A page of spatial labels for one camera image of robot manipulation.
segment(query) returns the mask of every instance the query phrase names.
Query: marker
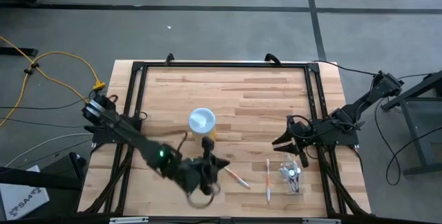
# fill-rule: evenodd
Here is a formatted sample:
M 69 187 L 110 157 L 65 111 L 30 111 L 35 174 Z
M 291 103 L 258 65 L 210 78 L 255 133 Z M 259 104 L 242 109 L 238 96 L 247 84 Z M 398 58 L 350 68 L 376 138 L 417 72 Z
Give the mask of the marker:
M 267 204 L 270 204 L 270 161 L 267 159 Z
M 231 171 L 229 168 L 224 167 L 227 172 L 229 172 L 230 176 L 234 177 L 242 186 L 246 187 L 247 189 L 250 189 L 250 186 L 243 180 L 241 177 L 237 176 L 233 171 Z

